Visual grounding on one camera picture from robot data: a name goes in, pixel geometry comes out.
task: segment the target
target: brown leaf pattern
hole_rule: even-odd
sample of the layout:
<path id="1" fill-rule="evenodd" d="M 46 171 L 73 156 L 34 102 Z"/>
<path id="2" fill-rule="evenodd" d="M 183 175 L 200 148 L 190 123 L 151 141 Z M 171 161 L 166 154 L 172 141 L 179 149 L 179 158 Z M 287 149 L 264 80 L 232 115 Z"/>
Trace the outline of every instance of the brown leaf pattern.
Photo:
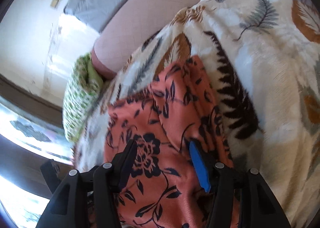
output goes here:
<path id="1" fill-rule="evenodd" d="M 141 47 L 141 51 L 142 51 L 142 52 L 147 48 L 147 46 L 152 42 L 152 40 L 155 39 L 156 35 L 158 35 L 159 32 L 160 32 L 160 30 L 157 31 L 156 33 L 154 33 L 151 37 L 149 37 L 149 38 L 143 43 L 143 45 L 142 45 L 142 47 Z"/>
<path id="2" fill-rule="evenodd" d="M 298 0 L 293 0 L 292 21 L 309 41 L 320 44 L 320 17 L 318 11 Z"/>
<path id="3" fill-rule="evenodd" d="M 320 139 L 318 139 L 312 149 L 312 160 L 308 172 L 307 179 L 311 177 L 316 167 L 320 164 Z"/>
<path id="4" fill-rule="evenodd" d="M 237 129 L 235 138 L 247 139 L 255 133 L 257 129 L 261 130 L 249 94 L 242 86 L 236 71 L 216 35 L 211 31 L 204 33 L 211 37 L 211 40 L 215 43 L 218 50 L 218 62 L 221 64 L 221 66 L 218 67 L 218 71 L 223 75 L 219 81 L 224 83 L 224 87 L 218 89 L 217 92 L 221 95 L 226 95 L 221 102 L 231 108 L 230 111 L 224 112 L 223 115 L 236 120 L 228 126 L 232 130 Z"/>
<path id="5" fill-rule="evenodd" d="M 127 71 L 127 69 L 128 69 L 128 67 L 129 67 L 129 65 L 131 64 L 131 62 L 132 62 L 132 55 L 128 58 L 127 62 L 126 62 L 125 65 L 123 66 L 122 72 L 125 73 L 125 72 Z"/>
<path id="6" fill-rule="evenodd" d="M 320 123 L 320 105 L 312 95 L 303 97 L 304 103 L 307 107 L 308 117 L 311 123 Z"/>
<path id="7" fill-rule="evenodd" d="M 189 8 L 186 9 L 184 12 L 181 11 L 177 13 L 175 18 L 171 21 L 171 26 L 175 23 L 181 23 L 182 25 L 186 24 L 187 22 L 196 21 L 196 22 L 202 22 L 203 15 L 202 12 L 205 10 L 205 6 L 199 5 L 195 9 Z"/>
<path id="8" fill-rule="evenodd" d="M 167 52 L 162 57 L 155 77 L 170 63 L 174 61 L 184 62 L 191 55 L 191 43 L 184 33 L 179 34 L 174 40 Z"/>
<path id="9" fill-rule="evenodd" d="M 100 115 L 105 114 L 107 109 L 108 109 L 108 105 L 110 103 L 110 99 L 111 96 L 113 94 L 113 91 L 115 89 L 116 86 L 116 82 L 112 81 L 111 85 L 109 86 L 108 90 L 106 91 L 106 93 L 103 96 L 103 100 L 101 101 L 100 104 Z"/>
<path id="10" fill-rule="evenodd" d="M 118 87 L 118 93 L 117 93 L 117 98 L 116 98 L 116 100 L 117 100 L 117 101 L 118 101 L 118 100 L 119 100 L 119 98 L 120 98 L 121 89 L 122 89 L 122 85 L 121 85 L 121 84 L 119 84 L 119 87 Z"/>

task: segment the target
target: white wall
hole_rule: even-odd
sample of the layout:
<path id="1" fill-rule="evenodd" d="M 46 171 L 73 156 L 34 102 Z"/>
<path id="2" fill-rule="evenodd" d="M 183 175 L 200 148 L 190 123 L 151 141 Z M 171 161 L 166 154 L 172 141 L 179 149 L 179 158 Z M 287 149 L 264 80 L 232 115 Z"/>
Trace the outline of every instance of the white wall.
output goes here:
<path id="1" fill-rule="evenodd" d="M 14 0 L 0 24 L 0 73 L 61 106 L 73 62 L 92 48 L 98 33 L 78 20 L 59 20 L 68 0 L 57 9 L 51 1 Z M 59 41 L 49 52 L 52 39 Z"/>

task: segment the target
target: green patterned pillow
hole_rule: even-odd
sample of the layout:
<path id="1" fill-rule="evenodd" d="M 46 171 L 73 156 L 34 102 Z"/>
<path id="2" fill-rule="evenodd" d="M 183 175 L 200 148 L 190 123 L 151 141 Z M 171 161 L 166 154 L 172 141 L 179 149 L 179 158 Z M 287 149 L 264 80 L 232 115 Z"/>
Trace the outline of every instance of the green patterned pillow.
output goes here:
<path id="1" fill-rule="evenodd" d="M 68 141 L 77 142 L 103 80 L 93 68 L 91 54 L 77 59 L 63 99 L 63 127 Z"/>

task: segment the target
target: orange floral fabric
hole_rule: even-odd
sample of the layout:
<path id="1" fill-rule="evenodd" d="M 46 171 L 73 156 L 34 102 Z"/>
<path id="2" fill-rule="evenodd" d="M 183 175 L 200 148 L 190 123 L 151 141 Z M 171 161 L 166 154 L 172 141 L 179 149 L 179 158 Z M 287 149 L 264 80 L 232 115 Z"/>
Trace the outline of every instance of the orange floral fabric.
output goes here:
<path id="1" fill-rule="evenodd" d="M 198 56 L 174 62 L 148 87 L 109 107 L 105 161 L 138 144 L 127 187 L 115 195 L 122 223 L 145 228 L 202 227 L 208 212 L 188 145 L 199 140 L 216 161 L 233 167 L 222 117 Z M 234 206 L 233 225 L 237 223 Z"/>

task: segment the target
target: bed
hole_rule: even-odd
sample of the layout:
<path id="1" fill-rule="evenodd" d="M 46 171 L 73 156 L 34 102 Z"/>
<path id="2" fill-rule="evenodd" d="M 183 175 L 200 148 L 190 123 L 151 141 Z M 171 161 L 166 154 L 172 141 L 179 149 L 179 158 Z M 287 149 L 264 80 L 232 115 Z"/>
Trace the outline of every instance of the bed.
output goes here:
<path id="1" fill-rule="evenodd" d="M 233 104 L 225 101 L 224 95 L 230 96 L 226 89 L 218 87 L 226 68 L 219 70 L 215 59 L 223 59 L 228 70 L 232 69 L 228 74 L 234 76 L 233 84 L 251 108 L 250 123 L 244 128 L 239 129 L 243 127 L 239 122 L 232 125 L 232 117 L 231 122 L 227 116 L 223 119 L 235 166 L 241 170 L 260 169 L 292 226 L 305 227 L 320 206 L 318 12 L 310 0 L 238 0 L 251 7 L 240 6 L 240 10 L 231 5 L 236 1 L 201 0 L 177 12 L 159 33 L 148 31 L 151 38 L 147 41 L 145 35 L 132 48 L 127 45 L 127 63 L 117 65 L 116 78 L 102 92 L 86 121 L 75 151 L 75 166 L 88 171 L 103 163 L 110 120 L 108 105 L 145 87 L 170 60 L 179 59 L 174 47 L 184 46 L 184 50 L 190 50 L 189 56 L 198 54 L 205 61 L 213 85 L 222 90 L 220 103 L 226 115 L 230 115 Z M 122 33 L 125 27 L 112 28 L 117 24 L 112 23 L 113 19 L 125 19 L 122 8 L 117 8 L 115 16 L 108 15 L 109 24 L 94 47 L 98 61 L 107 69 L 109 45 L 103 43 L 111 32 L 127 36 Z M 263 10 L 268 21 L 261 23 L 262 27 L 253 26 Z M 287 10 L 291 10 L 289 19 Z M 266 57 L 269 62 L 263 63 Z"/>

